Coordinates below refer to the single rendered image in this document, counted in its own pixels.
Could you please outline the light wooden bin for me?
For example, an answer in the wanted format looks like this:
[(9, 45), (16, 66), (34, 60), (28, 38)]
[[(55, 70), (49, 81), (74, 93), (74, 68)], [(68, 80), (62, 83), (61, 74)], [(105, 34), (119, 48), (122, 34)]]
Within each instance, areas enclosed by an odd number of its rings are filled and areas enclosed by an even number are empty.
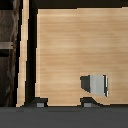
[(75, 106), (88, 93), (86, 75), (108, 76), (102, 104), (128, 103), (128, 8), (40, 9), (37, 14), (35, 95), (51, 106)]

